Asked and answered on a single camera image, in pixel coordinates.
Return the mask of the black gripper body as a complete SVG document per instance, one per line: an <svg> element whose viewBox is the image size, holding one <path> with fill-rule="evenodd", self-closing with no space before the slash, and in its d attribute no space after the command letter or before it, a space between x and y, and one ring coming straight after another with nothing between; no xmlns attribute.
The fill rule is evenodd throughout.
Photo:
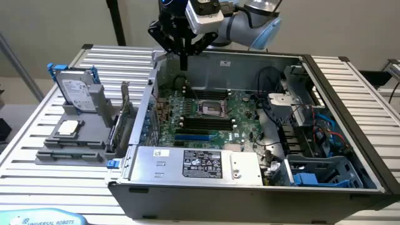
<svg viewBox="0 0 400 225"><path fill-rule="evenodd" d="M189 0L159 0L159 22L165 34L174 38L195 38L186 16Z"/></svg>

